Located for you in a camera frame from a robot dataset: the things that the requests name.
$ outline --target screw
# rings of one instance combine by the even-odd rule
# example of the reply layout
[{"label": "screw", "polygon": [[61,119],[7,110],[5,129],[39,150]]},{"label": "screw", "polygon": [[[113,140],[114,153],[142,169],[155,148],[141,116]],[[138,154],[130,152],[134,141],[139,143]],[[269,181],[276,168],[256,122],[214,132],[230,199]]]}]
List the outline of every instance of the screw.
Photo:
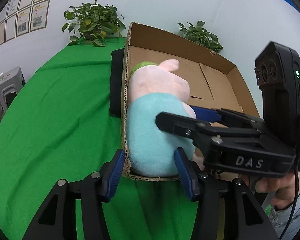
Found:
[{"label": "screw", "polygon": [[59,186],[63,186],[64,184],[66,184],[66,180],[65,179],[61,179],[58,181],[58,185]]},{"label": "screw", "polygon": [[222,139],[219,137],[211,137],[211,140],[214,141],[217,144],[223,143]]},{"label": "screw", "polygon": [[185,131],[185,135],[189,137],[189,136],[191,135],[191,131],[190,131],[189,129],[187,129],[187,130]]},{"label": "screw", "polygon": [[99,172],[97,172],[97,171],[91,174],[91,177],[94,178],[94,179],[97,179],[100,176],[101,176],[101,174]]},{"label": "screw", "polygon": [[235,178],[233,181],[234,181],[234,183],[237,184],[237,185],[242,185],[242,184],[243,184],[243,180],[240,179],[240,178]]},{"label": "screw", "polygon": [[206,124],[205,123],[202,123],[202,122],[199,122],[197,123],[198,126],[201,126],[201,127],[206,127]]},{"label": "screw", "polygon": [[207,173],[207,172],[205,172],[205,171],[201,171],[200,172],[200,174],[199,174],[199,176],[201,177],[201,178],[207,178],[208,176],[209,176],[209,174]]}]

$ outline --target green plush hat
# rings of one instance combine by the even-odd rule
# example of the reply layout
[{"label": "green plush hat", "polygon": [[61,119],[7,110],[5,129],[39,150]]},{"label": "green plush hat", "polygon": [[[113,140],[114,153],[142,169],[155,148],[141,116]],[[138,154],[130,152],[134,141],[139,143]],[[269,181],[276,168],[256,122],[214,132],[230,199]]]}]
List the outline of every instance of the green plush hat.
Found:
[{"label": "green plush hat", "polygon": [[150,66],[150,65],[157,66],[156,63],[150,62],[150,61],[144,61],[144,62],[141,62],[141,63],[137,64],[137,65],[131,70],[130,77],[131,77],[131,76],[133,75],[133,73],[136,72],[139,68],[144,67],[144,66]]}]

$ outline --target human hand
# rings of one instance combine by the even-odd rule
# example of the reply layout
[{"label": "human hand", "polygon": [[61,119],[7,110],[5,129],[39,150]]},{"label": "human hand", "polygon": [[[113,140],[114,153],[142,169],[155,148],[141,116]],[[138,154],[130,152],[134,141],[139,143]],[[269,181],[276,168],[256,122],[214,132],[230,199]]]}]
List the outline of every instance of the human hand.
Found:
[{"label": "human hand", "polygon": [[[239,175],[247,186],[250,184],[249,176]],[[283,178],[261,178],[255,185],[255,190],[258,193],[269,193],[276,191],[275,197],[271,201],[271,205],[276,206],[278,209],[288,208],[294,200],[295,194],[295,179],[294,173],[289,172]]]}]

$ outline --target pink plush head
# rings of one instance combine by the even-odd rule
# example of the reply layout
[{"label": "pink plush head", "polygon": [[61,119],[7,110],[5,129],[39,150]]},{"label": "pink plush head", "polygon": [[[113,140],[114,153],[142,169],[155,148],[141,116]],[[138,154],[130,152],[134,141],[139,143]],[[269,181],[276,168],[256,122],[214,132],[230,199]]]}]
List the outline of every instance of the pink plush head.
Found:
[{"label": "pink plush head", "polygon": [[136,70],[128,83],[128,105],[149,93],[172,94],[186,103],[190,95],[189,84],[186,80],[171,73],[178,68],[178,60],[168,59],[158,66],[147,65]]}]

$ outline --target person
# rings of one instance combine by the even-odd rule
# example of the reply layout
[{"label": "person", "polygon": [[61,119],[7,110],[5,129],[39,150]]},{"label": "person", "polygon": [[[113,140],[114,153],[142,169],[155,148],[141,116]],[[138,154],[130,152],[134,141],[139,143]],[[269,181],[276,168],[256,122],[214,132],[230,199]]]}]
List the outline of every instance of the person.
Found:
[{"label": "person", "polygon": [[[249,177],[240,175],[245,184],[249,186]],[[276,191],[275,197],[271,202],[271,212],[269,220],[272,223],[277,235],[280,237],[285,225],[289,219],[292,204],[295,195],[295,180],[294,173],[289,172],[285,177],[280,179],[262,178],[255,186],[255,190],[259,193],[269,193]],[[299,195],[293,214],[291,223],[285,232],[282,240],[292,240],[300,229],[300,179],[299,179]]]}]

